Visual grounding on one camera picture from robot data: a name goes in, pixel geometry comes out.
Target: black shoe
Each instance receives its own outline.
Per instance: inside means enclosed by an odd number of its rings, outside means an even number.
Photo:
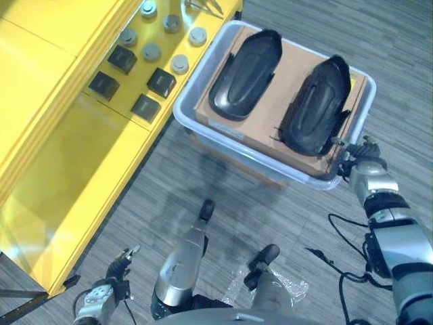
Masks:
[[[215,209],[215,202],[209,199],[206,199],[203,202],[202,208],[200,210],[200,214],[198,215],[198,219],[204,220],[206,223],[209,222],[210,218]]]
[[[271,264],[279,255],[279,247],[275,244],[270,244],[257,254],[257,256],[248,264],[250,271],[256,268],[257,263],[263,262],[267,265]]]

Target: white label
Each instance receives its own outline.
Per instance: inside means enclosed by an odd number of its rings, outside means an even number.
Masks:
[[[228,127],[227,125],[221,124],[220,122],[216,122],[216,121],[209,119],[209,125],[211,127],[214,127],[215,129],[222,131],[228,135],[231,135],[232,137],[235,137],[239,140],[244,139],[243,133],[236,131],[236,130],[233,130],[231,127]]]

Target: metal tool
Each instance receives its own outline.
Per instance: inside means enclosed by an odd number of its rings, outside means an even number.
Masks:
[[[203,3],[207,7],[206,0],[200,0],[200,2]],[[221,15],[224,14],[224,12],[221,9],[221,6],[218,4],[217,0],[210,0],[210,2],[212,2],[214,7],[216,7],[216,10],[218,10]]]
[[[204,4],[203,6],[198,5],[196,3],[193,3],[192,0],[185,0],[185,7],[186,8],[193,8],[194,7],[194,8],[197,8],[197,9],[201,10],[202,12],[206,12],[208,15],[217,17],[219,19],[223,19],[222,16],[214,13],[212,11],[212,9],[210,9],[209,6],[205,2],[202,1],[202,3]]]

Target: yellow shelf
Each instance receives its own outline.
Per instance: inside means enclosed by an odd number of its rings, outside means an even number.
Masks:
[[[151,20],[140,14],[130,16],[128,27],[138,34],[138,42],[131,48],[137,56],[132,71],[125,75],[107,63],[114,46],[106,52],[0,210],[0,250],[50,296],[63,291],[63,282],[171,115],[177,96],[207,47],[222,25],[242,8],[241,0],[219,0],[222,20],[182,6],[183,28],[169,35],[164,32],[163,19],[173,13],[174,2],[157,1],[158,15]],[[187,41],[195,26],[204,27],[208,34],[201,47]],[[141,48],[150,41],[162,50],[162,57],[152,64],[141,56]],[[189,60],[189,71],[182,76],[170,69],[171,59],[178,53]],[[166,99],[146,85],[157,67],[177,80]],[[87,88],[98,71],[120,84],[109,102]],[[152,123],[131,112],[142,93],[161,105]]]
[[[0,206],[140,3],[0,1]]]

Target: black plastic cover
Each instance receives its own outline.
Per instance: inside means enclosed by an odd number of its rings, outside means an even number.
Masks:
[[[280,140],[305,156],[327,154],[331,137],[349,114],[342,111],[349,93],[349,67],[340,56],[318,64],[289,105],[279,127]]]
[[[236,56],[230,54],[212,86],[210,107],[229,120],[246,119],[271,82],[282,53],[281,35],[274,30],[248,37]]]

